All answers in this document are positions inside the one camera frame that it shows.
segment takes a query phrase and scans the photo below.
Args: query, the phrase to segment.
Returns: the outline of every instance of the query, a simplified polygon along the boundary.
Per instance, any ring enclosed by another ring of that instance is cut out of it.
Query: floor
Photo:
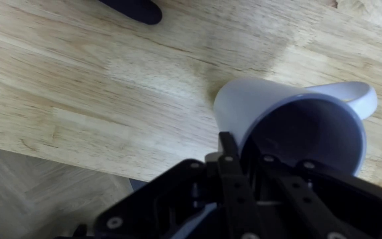
[[[0,239],[52,239],[132,191],[127,179],[0,151]]]

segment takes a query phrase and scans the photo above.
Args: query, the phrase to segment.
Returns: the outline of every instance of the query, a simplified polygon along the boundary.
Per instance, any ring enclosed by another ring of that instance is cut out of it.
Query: black object
[[[205,163],[185,159],[101,213],[95,237],[171,237],[216,203],[185,237],[382,239],[382,187],[315,160],[289,167],[250,139],[239,159],[228,132],[220,144]]]
[[[101,0],[123,14],[150,25],[162,20],[162,10],[151,0]]]

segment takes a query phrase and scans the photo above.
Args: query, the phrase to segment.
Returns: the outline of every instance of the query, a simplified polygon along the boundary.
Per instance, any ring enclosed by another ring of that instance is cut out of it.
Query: wooden table
[[[95,0],[0,0],[0,148],[148,180],[216,150],[216,90],[240,75],[365,81],[361,176],[382,184],[382,26],[318,0],[160,0],[134,22]]]

